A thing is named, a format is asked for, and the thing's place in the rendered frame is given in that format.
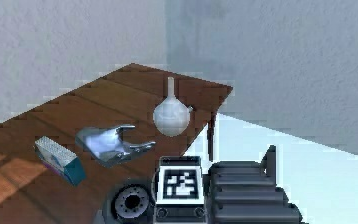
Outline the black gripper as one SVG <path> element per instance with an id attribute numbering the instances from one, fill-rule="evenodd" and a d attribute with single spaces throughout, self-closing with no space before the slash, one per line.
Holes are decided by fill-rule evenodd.
<path id="1" fill-rule="evenodd" d="M 153 224 L 154 199 L 151 182 L 126 180 L 117 184 L 102 206 L 105 224 Z"/>

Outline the white round vase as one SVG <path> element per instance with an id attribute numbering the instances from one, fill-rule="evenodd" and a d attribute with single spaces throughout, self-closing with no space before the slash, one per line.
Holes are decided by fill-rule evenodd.
<path id="1" fill-rule="evenodd" d="M 175 79 L 168 77 L 167 96 L 153 112 L 155 127 L 165 136 L 178 136 L 188 127 L 192 111 L 192 106 L 186 106 L 176 97 Z"/>

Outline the silver metal sculpture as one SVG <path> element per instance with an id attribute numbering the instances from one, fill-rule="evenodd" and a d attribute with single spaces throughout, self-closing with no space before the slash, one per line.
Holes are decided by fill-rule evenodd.
<path id="1" fill-rule="evenodd" d="M 75 135 L 75 144 L 87 151 L 102 166 L 111 168 L 130 162 L 149 152 L 155 141 L 130 143 L 123 139 L 123 133 L 135 129 L 132 124 L 121 124 L 110 128 L 84 127 Z"/>

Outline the teal and white box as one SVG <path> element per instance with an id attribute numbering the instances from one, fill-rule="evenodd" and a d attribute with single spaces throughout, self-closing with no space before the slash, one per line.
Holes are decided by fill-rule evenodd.
<path id="1" fill-rule="evenodd" d="M 73 186 L 77 186 L 86 174 L 77 155 L 47 136 L 35 141 L 34 149 L 43 164 Z"/>

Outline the brown wooden table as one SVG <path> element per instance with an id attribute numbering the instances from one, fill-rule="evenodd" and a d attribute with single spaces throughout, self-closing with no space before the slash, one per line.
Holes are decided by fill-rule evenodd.
<path id="1" fill-rule="evenodd" d="M 162 135 L 154 108 L 167 94 L 168 72 L 130 64 L 0 124 L 0 224 L 92 224 L 106 194 L 131 177 L 150 177 L 163 155 L 183 154 L 202 130 L 211 131 L 216 112 L 231 92 L 221 82 L 176 75 L 175 92 L 193 107 L 188 128 Z M 144 156 L 107 169 L 75 144 L 83 127 L 128 123 L 129 142 L 156 141 Z M 34 142 L 48 136 L 75 152 L 86 179 L 72 186 L 45 168 Z"/>

